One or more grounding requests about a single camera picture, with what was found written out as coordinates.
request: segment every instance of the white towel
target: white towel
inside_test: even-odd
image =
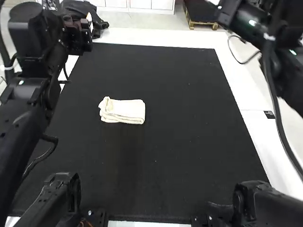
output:
[[[141,99],[114,100],[104,97],[99,108],[101,120],[104,122],[143,124],[145,121],[145,103]]]

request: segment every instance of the black bag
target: black bag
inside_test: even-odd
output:
[[[88,13],[91,14],[94,25],[92,31],[93,39],[100,38],[101,31],[109,27],[109,23],[98,16],[97,7],[88,1],[64,0],[60,5],[62,14],[70,15],[72,19],[76,21],[86,18]]]

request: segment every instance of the black cable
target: black cable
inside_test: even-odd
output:
[[[242,41],[242,38],[239,37],[239,36],[237,36],[237,35],[231,35],[231,36],[229,36],[228,39],[227,39],[228,48],[229,48],[230,52],[232,53],[232,56],[234,57],[234,59],[235,59],[239,64],[245,65],[245,64],[249,63],[253,58],[255,58],[259,53],[261,53],[261,51],[257,51],[257,52],[255,52],[252,56],[250,56],[246,61],[243,61],[243,62],[239,61],[239,60],[235,57],[235,55],[233,54],[232,49],[231,49],[230,41],[231,41],[231,38],[233,38],[233,37],[236,37],[236,38],[240,39],[241,41]]]
[[[11,57],[9,61],[9,66],[12,67],[14,65],[15,60],[17,59],[17,53],[14,53],[14,55]]]
[[[6,80],[4,79],[4,77],[3,76],[0,76],[1,77],[1,79],[6,83],[6,85],[7,85],[7,82],[6,82]]]
[[[5,0],[0,0],[0,14],[1,14],[2,6],[3,6],[4,2],[5,2]],[[1,23],[0,23],[0,54],[1,54],[1,57],[3,60],[4,67],[8,68],[9,63],[10,63],[10,58],[9,58],[9,52],[6,49],[6,46],[3,41],[2,32],[1,32]],[[10,79],[13,77],[14,77],[14,74],[12,73],[11,70],[5,71],[5,79],[6,79],[7,83],[9,83]]]
[[[273,77],[271,74],[270,55],[273,52],[273,46],[274,46],[273,41],[266,41],[264,50],[262,52],[263,72],[264,72],[264,76],[265,76],[267,84],[268,84],[271,100],[272,100],[272,103],[274,106],[274,112],[275,112],[275,116],[276,116],[276,127],[277,127],[277,131],[278,131],[281,143],[284,147],[286,154],[288,155],[289,159],[291,160],[295,169],[297,170],[300,178],[303,180],[303,169],[302,169],[300,163],[298,162],[297,158],[295,157],[295,155],[287,141],[287,137],[285,135],[285,131],[284,131],[283,124],[282,124],[282,117],[281,117],[281,113],[280,113],[276,88],[275,88],[274,80],[273,80]]]
[[[64,65],[64,67],[63,67],[63,72],[64,72],[64,74],[65,74],[65,78],[66,78],[66,80],[68,80],[68,76],[67,76],[67,73],[66,73],[66,68],[65,68],[65,65]]]
[[[25,169],[23,175],[22,175],[22,180],[21,182],[23,182],[25,180],[25,178],[29,175],[29,173],[34,169],[34,167],[39,163],[42,162],[43,160],[47,159],[52,153],[53,151],[56,149],[57,145],[58,145],[58,138],[57,137],[53,137],[53,136],[49,136],[46,134],[43,134],[41,137],[42,140],[45,140],[47,142],[51,142],[53,143],[53,145],[42,155],[40,155],[39,157],[36,157]]]

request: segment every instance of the table surface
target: table surface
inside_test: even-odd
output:
[[[271,110],[271,108],[265,101],[246,67],[238,64],[232,57],[227,46],[227,37],[225,32],[220,31],[197,32],[110,28],[104,31],[102,37],[94,42],[215,49],[271,185],[280,192],[303,200],[303,183],[283,149],[276,130],[275,120],[268,119],[264,114],[264,111]],[[235,55],[237,55],[232,46],[231,49]],[[66,62],[68,75],[72,71],[77,59],[78,56],[70,56]],[[61,72],[59,79],[65,79],[63,72]],[[13,226],[17,219],[18,218],[9,218],[7,226]],[[147,224],[116,221],[110,221],[108,226],[139,227],[141,225],[149,225],[150,227],[159,225],[162,227],[183,226],[179,224]]]

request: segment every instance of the black mat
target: black mat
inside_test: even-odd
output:
[[[184,1],[189,17],[194,22],[217,22],[217,6],[205,0],[185,0]]]
[[[171,222],[206,201],[229,204],[237,182],[267,180],[214,50],[94,44],[71,80],[48,130],[59,146],[24,181],[15,211],[60,171],[80,174],[83,207]],[[144,125],[102,122],[104,96],[144,100]]]

